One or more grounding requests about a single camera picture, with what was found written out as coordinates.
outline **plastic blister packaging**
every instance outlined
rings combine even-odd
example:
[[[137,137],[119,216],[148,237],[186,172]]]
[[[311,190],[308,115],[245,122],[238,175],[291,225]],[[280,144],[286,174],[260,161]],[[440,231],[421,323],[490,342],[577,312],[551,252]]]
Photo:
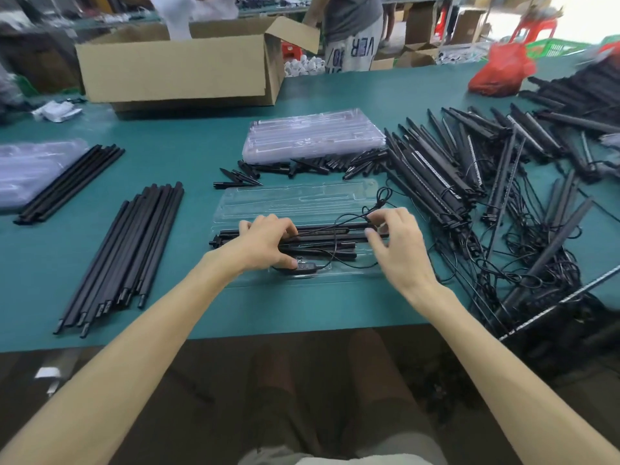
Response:
[[[243,146],[246,163],[362,153],[385,146],[385,135],[360,109],[254,121]]]
[[[362,207],[373,207],[377,202],[379,185],[374,179],[359,181],[333,181],[319,185],[290,185],[256,188],[229,188],[224,192],[213,216],[209,238],[213,239],[222,230],[238,228],[240,220],[254,220],[258,215],[276,214],[289,217],[297,226],[333,225],[343,214],[359,215]],[[338,220],[343,222],[352,216]],[[356,242],[357,259],[347,262],[353,266],[369,266],[376,262],[368,242]],[[324,265],[327,259],[305,261]],[[381,275],[378,265],[371,268],[352,268],[334,260],[328,267],[316,274],[290,276],[269,268],[265,271],[245,272],[231,285],[249,286],[275,283],[282,280],[312,282],[334,282],[353,280],[361,276]]]
[[[82,139],[0,145],[0,210],[19,210],[88,150]]]

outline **red plastic bag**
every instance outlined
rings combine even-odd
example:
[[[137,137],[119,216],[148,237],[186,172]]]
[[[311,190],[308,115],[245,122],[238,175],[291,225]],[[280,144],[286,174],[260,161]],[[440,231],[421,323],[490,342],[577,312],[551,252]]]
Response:
[[[469,91],[484,96],[512,96],[526,77],[536,73],[536,64],[527,55],[525,44],[493,44],[489,61],[469,81]]]

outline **red stool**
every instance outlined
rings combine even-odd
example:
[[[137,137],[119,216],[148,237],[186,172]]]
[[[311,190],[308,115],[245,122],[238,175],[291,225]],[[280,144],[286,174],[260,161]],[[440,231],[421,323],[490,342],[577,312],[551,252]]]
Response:
[[[435,27],[435,35],[439,36],[441,40],[443,40],[443,33],[446,30],[447,17],[448,8],[444,6],[439,13],[439,21],[437,22],[437,26]]]
[[[557,29],[557,19],[542,19],[542,20],[528,20],[521,19],[519,25],[516,27],[515,32],[510,38],[509,42],[514,42],[515,38],[519,35],[521,30],[526,30],[524,43],[528,44],[530,42],[534,42],[538,39],[538,35],[542,31],[551,30],[551,35],[549,38],[552,38],[555,34],[555,30]]]
[[[282,56],[284,57],[284,60],[289,57],[294,57],[297,60],[301,60],[302,53],[301,47],[282,41]]]

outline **shorts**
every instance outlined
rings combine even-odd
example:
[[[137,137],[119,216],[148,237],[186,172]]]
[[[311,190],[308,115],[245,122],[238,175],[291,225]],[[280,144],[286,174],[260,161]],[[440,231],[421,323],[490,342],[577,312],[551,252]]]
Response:
[[[313,450],[314,430],[287,391],[263,387],[246,407],[244,446],[239,465],[295,465]],[[388,398],[364,408],[353,422],[351,455],[417,455],[433,465],[447,465],[428,418],[417,405]]]
[[[325,73],[367,72],[375,58],[381,35],[383,16],[366,29],[336,42],[329,42],[325,48]]]

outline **person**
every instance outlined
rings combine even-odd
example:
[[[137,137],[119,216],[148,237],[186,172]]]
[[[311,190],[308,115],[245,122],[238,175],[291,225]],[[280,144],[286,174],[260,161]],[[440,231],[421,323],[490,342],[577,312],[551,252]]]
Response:
[[[381,42],[379,42],[379,48],[389,44],[389,38],[392,37],[392,31],[394,30],[394,21],[396,20],[396,3],[389,3],[383,5],[383,29],[381,30]]]
[[[407,209],[376,210],[368,218],[389,229],[387,245],[376,230],[366,230],[387,280],[450,345],[524,465],[620,463],[612,444],[437,282],[422,232]],[[68,381],[0,452],[0,465],[110,461],[217,294],[244,271],[296,267],[294,258],[278,250],[282,237],[297,234],[290,219],[259,216],[252,224],[240,222],[239,233],[206,253]],[[349,351],[361,403],[350,434],[351,456],[359,457],[360,465],[443,465],[445,458],[379,337],[371,330],[357,332]],[[307,453],[319,454],[319,445],[296,408],[282,359],[259,356],[253,367],[257,374],[250,378],[257,381],[245,426],[251,443],[241,464],[342,463]]]
[[[304,24],[323,20],[325,72],[370,70],[383,34],[381,0],[312,0]]]

